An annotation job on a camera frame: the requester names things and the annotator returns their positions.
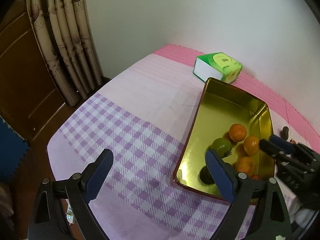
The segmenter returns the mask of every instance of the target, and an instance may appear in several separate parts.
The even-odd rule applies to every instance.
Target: floor
[[[30,143],[10,183],[15,214],[12,217],[14,231],[20,239],[28,235],[29,218],[39,185],[43,178],[54,180],[47,154],[47,145],[53,134],[73,114],[83,102],[74,107],[64,105],[48,122],[38,136]],[[71,225],[74,238],[83,240],[76,224]]]

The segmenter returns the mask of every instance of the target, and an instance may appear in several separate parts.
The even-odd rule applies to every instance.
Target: white wall
[[[223,51],[320,133],[320,25],[303,0],[86,0],[105,76],[166,43]]]

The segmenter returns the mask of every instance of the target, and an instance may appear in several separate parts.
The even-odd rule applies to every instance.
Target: tray rim
[[[183,146],[182,152],[181,152],[180,157],[179,157],[179,159],[178,159],[178,161],[177,161],[176,167],[174,168],[174,171],[173,171],[173,174],[172,174],[172,177],[171,177],[171,178],[172,178],[172,183],[175,184],[174,186],[178,186],[179,188],[182,188],[183,190],[190,190],[191,192],[194,192],[194,193],[197,193],[197,194],[200,194],[200,195],[204,195],[204,196],[207,196],[207,197],[210,197],[210,198],[213,198],[213,199],[217,199],[217,200],[221,200],[221,201],[228,202],[227,200],[225,200],[225,199],[223,199],[223,198],[221,198],[221,197],[214,196],[214,195],[209,194],[209,193],[206,193],[206,192],[204,192],[204,191],[200,191],[200,190],[198,190],[198,189],[195,189],[195,188],[189,187],[189,186],[187,186],[187,185],[184,185],[184,184],[182,184],[182,183],[178,180],[178,178],[177,178],[177,172],[178,172],[178,170],[179,170],[179,167],[180,167],[181,161],[182,161],[182,159],[183,159],[184,153],[185,153],[185,151],[186,151],[186,149],[187,149],[188,142],[189,142],[190,137],[191,137],[191,132],[192,132],[193,127],[194,127],[194,125],[195,125],[196,118],[197,118],[197,115],[198,115],[198,111],[199,111],[199,108],[200,108],[200,105],[201,105],[201,101],[202,101],[202,99],[203,99],[203,97],[204,97],[204,93],[205,93],[207,84],[208,84],[208,82],[211,81],[211,80],[212,80],[212,81],[215,81],[215,82],[217,82],[217,83],[220,83],[221,85],[224,85],[224,86],[233,86],[232,84],[225,83],[225,82],[220,81],[219,79],[216,79],[216,78],[210,77],[210,78],[207,79],[207,81],[206,81],[205,84],[204,84],[204,88],[203,88],[203,91],[202,91],[202,94],[201,94],[201,98],[200,98],[200,100],[199,100],[199,104],[198,104],[198,107],[197,107],[197,110],[196,110],[196,113],[195,113],[195,117],[193,118],[193,121],[192,121],[192,124],[191,124],[191,127],[190,127],[190,131],[189,131],[189,133],[188,133],[188,137],[187,137],[186,142],[185,142],[185,144],[184,144],[184,146]],[[243,89],[241,89],[241,88],[238,88],[238,87],[236,87],[236,86],[233,86],[233,88],[236,89],[236,90],[238,90],[238,91],[243,91],[244,93],[249,94],[252,98],[257,99],[257,100],[260,101],[260,102],[263,102],[263,103],[267,106],[268,112],[269,112],[269,116],[270,116],[269,106],[268,106],[268,104],[267,104],[265,101],[263,101],[263,100],[260,99],[260,98],[257,98],[256,96],[250,94],[249,92],[247,92],[247,91],[245,91],[245,90],[243,90]],[[271,121],[271,131],[272,131],[272,134],[273,134],[272,121]],[[274,161],[274,167],[273,167],[273,174],[274,174],[274,173],[275,173],[275,161]]]

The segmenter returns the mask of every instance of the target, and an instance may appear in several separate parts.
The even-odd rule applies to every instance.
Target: small dark object
[[[213,178],[211,177],[211,174],[210,174],[207,166],[204,166],[204,167],[201,169],[201,171],[200,171],[200,173],[199,173],[199,178],[200,178],[200,180],[201,180],[204,184],[206,184],[206,185],[213,185],[213,184],[215,184],[215,182],[214,182]]]
[[[282,128],[282,131],[280,131],[280,137],[283,140],[288,140],[289,138],[289,128],[287,126]]]

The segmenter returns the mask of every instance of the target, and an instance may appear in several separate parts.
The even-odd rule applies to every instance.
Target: purple checkered tablecloth
[[[103,187],[176,232],[209,239],[229,208],[225,202],[173,187],[170,177],[183,144],[99,93],[87,100],[60,132],[86,164],[104,148],[111,149],[115,161]],[[253,211],[251,206],[239,239],[244,237]]]

